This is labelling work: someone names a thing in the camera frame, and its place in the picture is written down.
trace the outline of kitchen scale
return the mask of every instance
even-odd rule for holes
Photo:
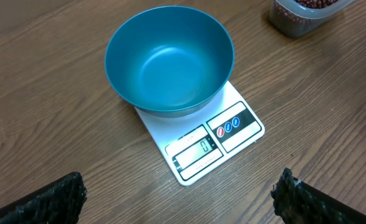
[[[136,108],[167,164],[189,186],[264,135],[264,125],[227,82],[199,111],[160,118]]]

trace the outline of blue bowl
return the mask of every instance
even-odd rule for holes
[[[112,87],[147,111],[187,110],[209,101],[228,81],[234,46],[205,12],[163,6],[130,18],[109,41],[105,69]]]

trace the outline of wooden table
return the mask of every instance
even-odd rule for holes
[[[145,9],[183,4],[220,20],[231,83],[266,127],[253,146],[178,184],[104,73],[108,40]],[[284,167],[366,214],[366,1],[300,38],[262,0],[0,0],[0,207],[71,172],[80,223],[281,223],[270,190]]]

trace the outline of button panel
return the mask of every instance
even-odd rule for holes
[[[261,126],[241,101],[210,119],[207,124],[226,152],[231,152],[261,131]],[[220,134],[221,129],[225,130],[224,134]]]

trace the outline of red button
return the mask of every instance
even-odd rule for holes
[[[218,136],[219,138],[221,138],[221,137],[223,137],[223,135],[224,135],[224,128],[223,128],[223,127],[219,127],[219,128],[217,129],[217,136]]]

